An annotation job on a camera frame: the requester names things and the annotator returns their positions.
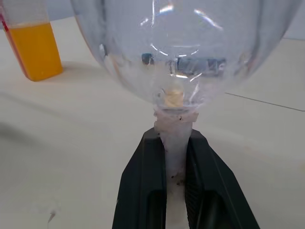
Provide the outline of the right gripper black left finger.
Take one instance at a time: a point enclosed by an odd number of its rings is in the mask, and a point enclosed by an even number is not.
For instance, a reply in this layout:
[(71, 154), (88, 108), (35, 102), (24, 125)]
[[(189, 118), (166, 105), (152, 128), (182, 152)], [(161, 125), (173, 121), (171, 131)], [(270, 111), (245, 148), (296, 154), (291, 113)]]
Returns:
[(146, 131), (125, 167), (112, 229), (165, 229), (165, 150), (156, 131)]

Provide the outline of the orange juice bottle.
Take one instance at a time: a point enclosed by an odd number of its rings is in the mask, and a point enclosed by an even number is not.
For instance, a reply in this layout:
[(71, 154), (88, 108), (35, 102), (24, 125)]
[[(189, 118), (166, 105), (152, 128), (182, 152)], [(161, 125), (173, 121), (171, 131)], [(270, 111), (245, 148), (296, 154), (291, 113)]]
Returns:
[(0, 0), (0, 22), (29, 80), (42, 81), (62, 73), (46, 0)]

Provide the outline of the clear wine glass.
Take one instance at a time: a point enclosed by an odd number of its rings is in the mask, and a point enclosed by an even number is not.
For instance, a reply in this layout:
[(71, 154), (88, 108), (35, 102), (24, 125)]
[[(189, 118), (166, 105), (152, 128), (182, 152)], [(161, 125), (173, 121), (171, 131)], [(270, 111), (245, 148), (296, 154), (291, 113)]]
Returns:
[(280, 42), (302, 0), (71, 0), (94, 58), (151, 102), (165, 150), (165, 229), (190, 229), (186, 154), (199, 107), (240, 83)]

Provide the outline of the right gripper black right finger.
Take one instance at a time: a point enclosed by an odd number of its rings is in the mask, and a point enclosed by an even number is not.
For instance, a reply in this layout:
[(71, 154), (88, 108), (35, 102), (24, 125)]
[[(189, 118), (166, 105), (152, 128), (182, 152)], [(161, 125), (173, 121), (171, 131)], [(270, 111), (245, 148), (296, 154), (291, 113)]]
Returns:
[(187, 147), (184, 196), (190, 229), (260, 229), (234, 173), (197, 130)]

